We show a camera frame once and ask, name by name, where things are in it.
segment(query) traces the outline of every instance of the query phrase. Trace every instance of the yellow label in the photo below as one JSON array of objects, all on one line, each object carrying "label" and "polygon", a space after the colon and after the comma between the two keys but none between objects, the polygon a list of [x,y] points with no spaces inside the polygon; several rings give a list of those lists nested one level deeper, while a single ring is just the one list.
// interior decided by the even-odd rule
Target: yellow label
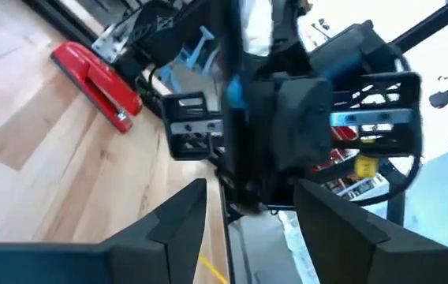
[{"label": "yellow label", "polygon": [[379,170],[378,158],[370,158],[358,155],[356,158],[355,171],[361,178],[373,178]]}]

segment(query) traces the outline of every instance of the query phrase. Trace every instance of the screw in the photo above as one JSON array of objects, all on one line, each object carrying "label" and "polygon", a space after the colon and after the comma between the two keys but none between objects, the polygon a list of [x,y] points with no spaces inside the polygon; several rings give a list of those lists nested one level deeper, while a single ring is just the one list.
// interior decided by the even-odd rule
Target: screw
[{"label": "screw", "polygon": [[120,112],[117,114],[117,118],[119,118],[120,121],[124,121],[128,116],[124,112]]},{"label": "screw", "polygon": [[356,119],[357,118],[356,118],[356,116],[354,114],[347,115],[346,118],[345,118],[346,121],[356,121]]},{"label": "screw", "polygon": [[380,121],[388,121],[390,119],[390,114],[379,114]]}]

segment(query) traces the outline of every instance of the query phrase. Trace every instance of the red object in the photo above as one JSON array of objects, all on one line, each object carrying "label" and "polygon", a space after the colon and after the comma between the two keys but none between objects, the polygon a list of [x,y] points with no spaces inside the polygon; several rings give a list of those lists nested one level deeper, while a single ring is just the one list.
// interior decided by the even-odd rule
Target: red object
[{"label": "red object", "polygon": [[122,133],[141,110],[140,97],[98,56],[79,43],[66,42],[50,56]]},{"label": "red object", "polygon": [[[331,130],[331,139],[332,140],[355,140],[357,138],[358,138],[357,133],[355,131],[353,131],[348,126],[333,127]],[[338,149],[331,150],[331,158],[332,159],[340,160],[341,157],[345,157],[345,156],[346,156],[345,150],[338,150]],[[320,169],[327,168],[332,165],[333,165],[333,162],[331,161],[328,164],[318,165],[317,167],[312,169],[312,171],[316,172]]]}]

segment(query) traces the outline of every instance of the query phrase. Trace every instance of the yellow tape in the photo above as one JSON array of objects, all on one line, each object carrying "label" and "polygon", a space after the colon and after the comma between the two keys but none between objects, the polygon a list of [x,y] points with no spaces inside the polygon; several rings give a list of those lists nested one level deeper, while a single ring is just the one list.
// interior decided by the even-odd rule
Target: yellow tape
[{"label": "yellow tape", "polygon": [[373,144],[375,143],[375,139],[362,139],[361,142],[366,144]]},{"label": "yellow tape", "polygon": [[363,155],[357,156],[355,171],[359,177],[373,178],[377,170],[379,170],[379,160],[377,158],[370,158]]},{"label": "yellow tape", "polygon": [[218,270],[208,261],[204,256],[200,256],[198,260],[204,264],[204,266],[210,269],[210,272],[221,281],[222,284],[228,284],[227,279],[218,272]]}]

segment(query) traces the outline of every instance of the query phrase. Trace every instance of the blue part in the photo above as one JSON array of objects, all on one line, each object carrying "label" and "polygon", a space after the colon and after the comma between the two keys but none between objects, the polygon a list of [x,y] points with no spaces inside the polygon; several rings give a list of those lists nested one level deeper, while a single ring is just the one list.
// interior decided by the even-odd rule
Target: blue part
[{"label": "blue part", "polygon": [[243,89],[241,88],[239,76],[234,76],[233,79],[231,79],[230,84],[227,86],[226,93],[230,107],[244,110],[247,109],[247,105],[243,100]]}]

